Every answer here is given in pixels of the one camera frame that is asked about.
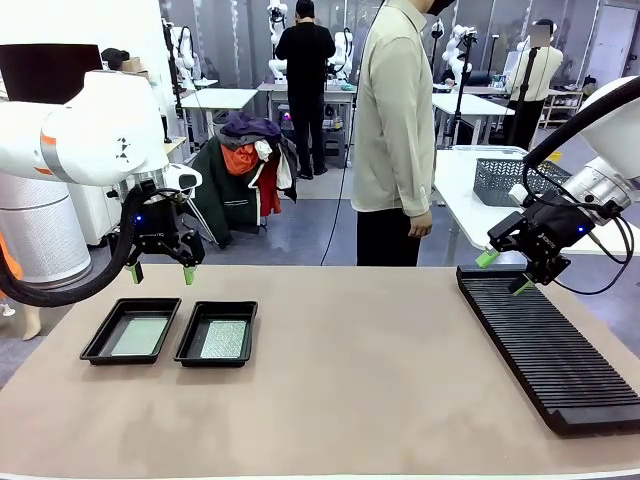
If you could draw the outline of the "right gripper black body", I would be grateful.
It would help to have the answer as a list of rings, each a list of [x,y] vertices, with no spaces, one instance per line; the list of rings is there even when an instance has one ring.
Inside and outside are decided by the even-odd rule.
[[[522,253],[528,260],[548,260],[573,246],[594,228],[592,219],[557,192],[546,192],[523,211]]]

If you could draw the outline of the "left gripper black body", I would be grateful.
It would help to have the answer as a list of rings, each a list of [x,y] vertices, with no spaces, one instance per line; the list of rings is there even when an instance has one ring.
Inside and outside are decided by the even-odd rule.
[[[175,194],[156,193],[146,200],[135,216],[133,244],[141,250],[177,250]]]

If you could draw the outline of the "person's right hand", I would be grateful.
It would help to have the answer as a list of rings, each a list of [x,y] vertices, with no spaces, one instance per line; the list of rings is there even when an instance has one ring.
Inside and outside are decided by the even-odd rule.
[[[430,210],[427,210],[421,215],[410,217],[409,222],[409,237],[421,239],[429,235],[432,231],[433,218]]]

